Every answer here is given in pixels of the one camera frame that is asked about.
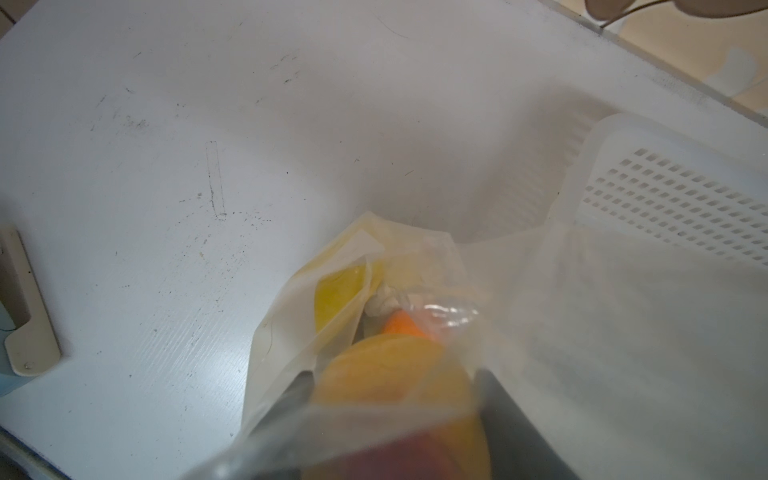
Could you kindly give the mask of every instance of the white plastic basket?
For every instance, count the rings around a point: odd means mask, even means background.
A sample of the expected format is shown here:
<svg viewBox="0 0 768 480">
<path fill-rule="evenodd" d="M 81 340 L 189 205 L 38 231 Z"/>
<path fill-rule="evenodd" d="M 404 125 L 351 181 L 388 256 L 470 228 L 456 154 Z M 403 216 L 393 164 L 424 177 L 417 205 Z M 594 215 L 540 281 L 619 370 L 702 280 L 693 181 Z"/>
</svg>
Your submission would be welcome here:
<svg viewBox="0 0 768 480">
<path fill-rule="evenodd" d="M 768 266 L 768 178 L 636 115 L 594 126 L 550 218 Z"/>
</svg>

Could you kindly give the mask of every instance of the beige floor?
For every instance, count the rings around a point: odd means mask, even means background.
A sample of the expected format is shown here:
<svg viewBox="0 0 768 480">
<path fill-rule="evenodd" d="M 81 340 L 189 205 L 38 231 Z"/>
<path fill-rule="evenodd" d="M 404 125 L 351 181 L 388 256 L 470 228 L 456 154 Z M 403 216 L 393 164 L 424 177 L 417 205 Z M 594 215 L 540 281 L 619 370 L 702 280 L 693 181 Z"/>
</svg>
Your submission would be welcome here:
<svg viewBox="0 0 768 480">
<path fill-rule="evenodd" d="M 0 37 L 18 22 L 37 0 L 0 0 Z"/>
</svg>

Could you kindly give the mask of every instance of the table surface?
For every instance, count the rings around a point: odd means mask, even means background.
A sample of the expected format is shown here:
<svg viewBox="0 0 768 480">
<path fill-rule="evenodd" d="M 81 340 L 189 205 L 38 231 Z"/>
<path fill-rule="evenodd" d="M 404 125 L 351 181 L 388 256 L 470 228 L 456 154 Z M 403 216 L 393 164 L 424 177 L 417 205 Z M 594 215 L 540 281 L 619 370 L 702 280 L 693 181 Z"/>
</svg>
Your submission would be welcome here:
<svg viewBox="0 0 768 480">
<path fill-rule="evenodd" d="M 0 425 L 76 480 L 227 445 L 270 301 L 367 210 L 534 226 L 616 111 L 768 167 L 761 126 L 533 0 L 41 0 L 0 91 L 0 215 L 65 355 Z"/>
</svg>

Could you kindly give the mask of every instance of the plastic bag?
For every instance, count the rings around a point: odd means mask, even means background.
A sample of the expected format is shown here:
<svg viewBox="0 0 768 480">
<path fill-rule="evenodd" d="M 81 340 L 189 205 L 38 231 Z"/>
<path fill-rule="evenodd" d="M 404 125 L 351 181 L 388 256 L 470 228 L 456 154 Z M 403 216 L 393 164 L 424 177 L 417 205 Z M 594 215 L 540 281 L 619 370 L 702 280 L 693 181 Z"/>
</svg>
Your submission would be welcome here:
<svg viewBox="0 0 768 480">
<path fill-rule="evenodd" d="M 765 271 L 664 244 L 366 214 L 281 290 L 238 438 L 186 478 L 764 478 L 766 306 Z M 377 336 L 398 309 L 428 339 Z"/>
</svg>

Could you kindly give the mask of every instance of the beige plastic object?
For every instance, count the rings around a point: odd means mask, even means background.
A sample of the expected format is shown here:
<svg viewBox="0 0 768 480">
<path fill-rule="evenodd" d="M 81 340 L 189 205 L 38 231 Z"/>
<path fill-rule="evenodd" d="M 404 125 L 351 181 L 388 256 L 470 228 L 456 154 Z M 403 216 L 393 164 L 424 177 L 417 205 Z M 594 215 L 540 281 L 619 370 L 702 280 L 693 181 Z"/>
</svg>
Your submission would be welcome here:
<svg viewBox="0 0 768 480">
<path fill-rule="evenodd" d="M 56 365 L 61 350 L 18 232 L 0 227 L 0 301 L 16 325 L 5 339 L 16 375 L 38 376 Z"/>
</svg>

